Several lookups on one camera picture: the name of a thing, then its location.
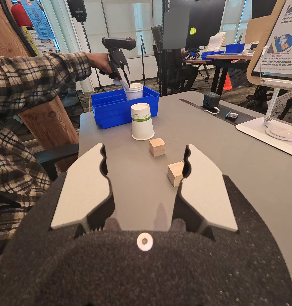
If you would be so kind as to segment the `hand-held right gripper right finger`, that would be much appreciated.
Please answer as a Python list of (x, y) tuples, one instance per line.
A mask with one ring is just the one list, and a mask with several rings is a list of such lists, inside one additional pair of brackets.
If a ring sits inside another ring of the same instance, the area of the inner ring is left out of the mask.
[(186, 145), (182, 175), (172, 220), (183, 220), (188, 232), (205, 233), (210, 227), (237, 232), (223, 174), (193, 144)]

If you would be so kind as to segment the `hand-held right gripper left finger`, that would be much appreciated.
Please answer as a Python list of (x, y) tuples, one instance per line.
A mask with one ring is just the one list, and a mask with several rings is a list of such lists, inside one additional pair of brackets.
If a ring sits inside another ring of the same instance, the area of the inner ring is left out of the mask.
[(103, 229), (115, 209), (107, 173), (106, 148), (98, 143), (67, 170), (51, 229), (72, 225), (81, 225), (86, 233)]

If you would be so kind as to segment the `blue plastic bin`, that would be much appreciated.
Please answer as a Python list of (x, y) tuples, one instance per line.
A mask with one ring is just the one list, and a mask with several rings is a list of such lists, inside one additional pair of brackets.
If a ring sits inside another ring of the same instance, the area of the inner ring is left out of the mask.
[(243, 44), (227, 44), (225, 48), (226, 54), (237, 54), (242, 53), (245, 48), (245, 43)]
[(202, 60), (213, 60), (213, 58), (211, 56), (219, 55), (219, 54), (223, 54), (223, 53), (225, 53), (224, 50), (203, 52), (201, 54), (201, 59)]
[(91, 95), (91, 105), (96, 125), (103, 129), (131, 123), (131, 106), (137, 103), (147, 103), (151, 116), (158, 115), (159, 92), (143, 86), (143, 96), (127, 100), (125, 90), (101, 92)]

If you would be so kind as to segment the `wooden cube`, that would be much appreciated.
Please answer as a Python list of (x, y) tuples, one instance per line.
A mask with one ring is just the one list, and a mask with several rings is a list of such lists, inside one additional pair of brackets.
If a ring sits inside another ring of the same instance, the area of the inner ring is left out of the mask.
[(162, 138), (150, 139), (149, 150), (153, 157), (158, 157), (166, 154), (166, 144)]
[(170, 180), (173, 187), (177, 187), (183, 178), (182, 170), (184, 167), (184, 162), (180, 161), (177, 163), (169, 164), (167, 166), (167, 177)]

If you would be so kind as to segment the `person's left hand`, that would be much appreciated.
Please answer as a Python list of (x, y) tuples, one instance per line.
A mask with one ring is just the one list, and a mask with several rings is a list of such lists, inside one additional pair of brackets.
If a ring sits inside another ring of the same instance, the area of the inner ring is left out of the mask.
[(104, 75), (108, 75), (110, 78), (118, 81), (118, 78), (114, 76), (110, 67), (108, 53), (86, 53), (86, 55), (92, 68), (96, 68)]

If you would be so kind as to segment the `brown wooden furniture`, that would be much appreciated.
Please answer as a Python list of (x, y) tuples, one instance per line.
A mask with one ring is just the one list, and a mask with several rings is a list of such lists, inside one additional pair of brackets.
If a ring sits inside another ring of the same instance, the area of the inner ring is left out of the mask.
[[(0, 57), (29, 57), (31, 53), (16, 34), (0, 4)], [(79, 143), (79, 136), (73, 127), (60, 98), (36, 106), (19, 114), (27, 128), (43, 149)]]

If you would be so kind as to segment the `white document stand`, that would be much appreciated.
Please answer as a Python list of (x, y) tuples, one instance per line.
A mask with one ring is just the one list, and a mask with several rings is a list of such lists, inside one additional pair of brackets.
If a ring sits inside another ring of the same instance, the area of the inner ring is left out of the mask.
[(292, 125), (271, 116), (279, 90), (292, 89), (292, 80), (261, 78), (260, 83), (274, 88), (265, 118), (259, 117), (238, 124), (236, 129), (292, 156)]

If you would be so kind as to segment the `black charger with display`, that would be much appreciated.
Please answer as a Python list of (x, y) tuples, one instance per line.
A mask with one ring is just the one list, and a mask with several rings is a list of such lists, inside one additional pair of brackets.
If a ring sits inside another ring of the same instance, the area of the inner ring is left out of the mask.
[(218, 109), (220, 100), (221, 100), (220, 95), (214, 92), (209, 92), (204, 94), (202, 106), (207, 110)]

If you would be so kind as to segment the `white paper holder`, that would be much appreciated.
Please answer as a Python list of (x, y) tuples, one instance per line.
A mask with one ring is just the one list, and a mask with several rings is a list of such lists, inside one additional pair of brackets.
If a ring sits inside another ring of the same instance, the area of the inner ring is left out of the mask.
[(206, 51), (219, 51), (225, 41), (226, 32), (218, 32), (216, 35), (211, 36)]

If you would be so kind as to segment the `large black monitor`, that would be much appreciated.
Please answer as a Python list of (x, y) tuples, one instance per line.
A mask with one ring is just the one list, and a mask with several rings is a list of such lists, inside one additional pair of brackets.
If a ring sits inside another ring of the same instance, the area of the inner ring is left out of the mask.
[(184, 26), (185, 48), (206, 46), (221, 27), (225, 0), (170, 1), (169, 12), (175, 12), (177, 28)]

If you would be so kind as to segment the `red fire extinguisher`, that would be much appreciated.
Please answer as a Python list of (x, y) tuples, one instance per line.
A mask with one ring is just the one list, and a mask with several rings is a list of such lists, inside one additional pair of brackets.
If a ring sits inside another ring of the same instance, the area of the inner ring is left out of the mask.
[(33, 26), (32, 21), (30, 20), (28, 14), (26, 13), (24, 7), (22, 6), (21, 2), (14, 4), (11, 7), (11, 13), (19, 27), (28, 27)]

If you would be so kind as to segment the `wood-edged office desk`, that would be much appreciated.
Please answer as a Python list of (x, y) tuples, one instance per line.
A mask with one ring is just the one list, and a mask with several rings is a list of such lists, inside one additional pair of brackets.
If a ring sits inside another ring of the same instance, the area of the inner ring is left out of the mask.
[(213, 60), (185, 60), (185, 63), (192, 64), (205, 64), (214, 66), (215, 73), (213, 77), (213, 82), (211, 86), (211, 92), (217, 93), (221, 96), (223, 91), (223, 86), (226, 79), (226, 74), (229, 68), (232, 69), (245, 69), (247, 70), (248, 65), (252, 59), (252, 55), (243, 55), (243, 54), (219, 54), (211, 56)]

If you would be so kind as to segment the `white printed paper sheet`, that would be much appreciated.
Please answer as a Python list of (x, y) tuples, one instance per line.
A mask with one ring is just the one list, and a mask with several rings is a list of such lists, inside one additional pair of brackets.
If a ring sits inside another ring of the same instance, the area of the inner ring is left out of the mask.
[[(280, 115), (282, 114), (282, 112), (284, 111), (284, 109), (286, 107), (287, 101), (290, 98), (292, 98), (292, 91), (287, 92), (286, 94), (277, 97), (275, 105), (274, 105), (274, 108), (272, 110), (271, 117), (279, 119)], [(289, 122), (289, 123), (292, 123), (292, 106), (287, 111), (287, 113), (285, 114), (284, 118), (281, 119), (281, 120)]]

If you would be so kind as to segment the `tan-edged display board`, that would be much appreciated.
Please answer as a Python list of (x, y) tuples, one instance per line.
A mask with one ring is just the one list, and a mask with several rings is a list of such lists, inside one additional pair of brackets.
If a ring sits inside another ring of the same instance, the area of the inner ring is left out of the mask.
[(260, 73), (260, 76), (252, 76), (251, 73), (255, 65), (257, 64), (259, 58), (262, 58), (267, 50), (266, 43), (269, 39), (271, 31), (281, 13), (281, 9), (285, 4), (285, 2), (286, 0), (252, 1), (253, 17), (257, 16), (257, 14), (260, 15), (261, 13), (268, 13), (269, 10), (271, 9), (270, 15), (253, 18), (248, 22), (247, 25), (245, 43), (249, 44), (249, 43), (258, 42), (257, 47), (253, 49), (254, 54), (247, 68), (247, 78), (248, 81), (252, 84), (261, 85), (260, 83), (261, 78), (269, 78), (269, 77), (262, 77), (262, 73)]

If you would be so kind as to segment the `printed instruction sheet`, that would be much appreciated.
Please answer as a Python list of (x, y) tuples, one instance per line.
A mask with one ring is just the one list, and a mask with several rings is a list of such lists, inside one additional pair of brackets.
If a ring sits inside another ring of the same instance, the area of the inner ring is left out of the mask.
[(292, 80), (292, 0), (287, 0), (251, 75)]

